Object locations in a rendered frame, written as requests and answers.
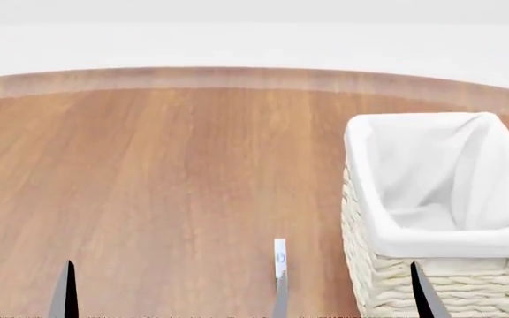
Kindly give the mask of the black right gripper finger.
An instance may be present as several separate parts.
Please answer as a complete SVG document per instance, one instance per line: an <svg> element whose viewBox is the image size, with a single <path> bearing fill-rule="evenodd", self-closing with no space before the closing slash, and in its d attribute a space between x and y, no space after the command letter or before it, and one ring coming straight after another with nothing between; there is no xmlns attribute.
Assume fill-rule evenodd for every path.
<svg viewBox="0 0 509 318"><path fill-rule="evenodd" d="M410 264L410 272L419 318L452 318L416 261Z"/></svg>
<svg viewBox="0 0 509 318"><path fill-rule="evenodd" d="M271 318L287 318L288 276L287 255L284 238L274 239L275 274L277 279L277 298Z"/></svg>

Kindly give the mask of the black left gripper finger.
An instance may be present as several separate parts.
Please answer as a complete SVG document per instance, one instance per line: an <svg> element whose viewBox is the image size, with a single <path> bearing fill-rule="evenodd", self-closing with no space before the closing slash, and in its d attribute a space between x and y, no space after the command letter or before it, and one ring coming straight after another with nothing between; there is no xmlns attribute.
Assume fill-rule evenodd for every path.
<svg viewBox="0 0 509 318"><path fill-rule="evenodd" d="M57 280L47 318L80 318L75 268L67 261Z"/></svg>

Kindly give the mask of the cream woven wicker basket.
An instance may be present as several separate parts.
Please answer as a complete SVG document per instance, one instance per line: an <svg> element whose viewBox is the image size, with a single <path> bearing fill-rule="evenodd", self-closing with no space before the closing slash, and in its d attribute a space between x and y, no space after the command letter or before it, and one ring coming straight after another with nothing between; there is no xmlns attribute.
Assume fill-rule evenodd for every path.
<svg viewBox="0 0 509 318"><path fill-rule="evenodd" d="M343 179L343 246L360 314L417 318L411 259L373 251L349 171L343 172ZM420 259L419 263L452 318L509 318L509 259Z"/></svg>

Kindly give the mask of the woven basket with white liner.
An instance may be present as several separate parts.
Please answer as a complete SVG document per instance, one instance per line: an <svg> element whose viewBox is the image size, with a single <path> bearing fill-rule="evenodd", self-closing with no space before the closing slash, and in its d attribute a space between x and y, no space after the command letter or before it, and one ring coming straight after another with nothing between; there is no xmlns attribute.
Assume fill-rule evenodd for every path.
<svg viewBox="0 0 509 318"><path fill-rule="evenodd" d="M509 131L498 116L359 115L344 138L376 254L509 259Z"/></svg>

